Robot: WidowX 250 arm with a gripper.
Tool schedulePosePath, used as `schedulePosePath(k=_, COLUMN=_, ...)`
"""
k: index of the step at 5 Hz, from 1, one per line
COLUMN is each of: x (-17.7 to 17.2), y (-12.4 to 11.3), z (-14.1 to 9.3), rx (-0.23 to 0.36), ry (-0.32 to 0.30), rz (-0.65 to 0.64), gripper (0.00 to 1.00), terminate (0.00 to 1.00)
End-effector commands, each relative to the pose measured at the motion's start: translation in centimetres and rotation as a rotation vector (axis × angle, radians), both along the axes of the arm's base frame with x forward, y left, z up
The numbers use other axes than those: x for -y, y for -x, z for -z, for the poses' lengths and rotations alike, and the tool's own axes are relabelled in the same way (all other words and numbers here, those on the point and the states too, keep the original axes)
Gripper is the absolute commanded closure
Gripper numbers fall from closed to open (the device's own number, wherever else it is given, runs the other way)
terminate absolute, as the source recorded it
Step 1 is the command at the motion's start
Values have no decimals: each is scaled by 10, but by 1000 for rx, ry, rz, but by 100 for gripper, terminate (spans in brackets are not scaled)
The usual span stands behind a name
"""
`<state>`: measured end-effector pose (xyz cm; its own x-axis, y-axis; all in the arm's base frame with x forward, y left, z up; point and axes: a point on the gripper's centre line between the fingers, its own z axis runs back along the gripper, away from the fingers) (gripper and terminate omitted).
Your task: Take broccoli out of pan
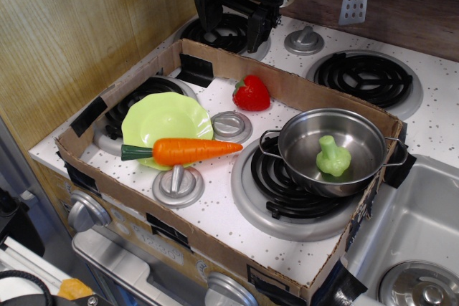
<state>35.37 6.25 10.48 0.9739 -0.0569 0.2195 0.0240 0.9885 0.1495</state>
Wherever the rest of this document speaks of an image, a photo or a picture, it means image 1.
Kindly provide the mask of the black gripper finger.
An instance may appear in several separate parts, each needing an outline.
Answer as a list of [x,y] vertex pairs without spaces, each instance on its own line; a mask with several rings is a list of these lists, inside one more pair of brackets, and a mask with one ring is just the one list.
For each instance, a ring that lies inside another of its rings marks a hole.
[[271,30],[271,20],[269,11],[263,7],[258,7],[248,16],[247,22],[247,51],[257,52],[259,46],[267,40]]
[[221,0],[194,0],[202,29],[210,32],[222,20]]

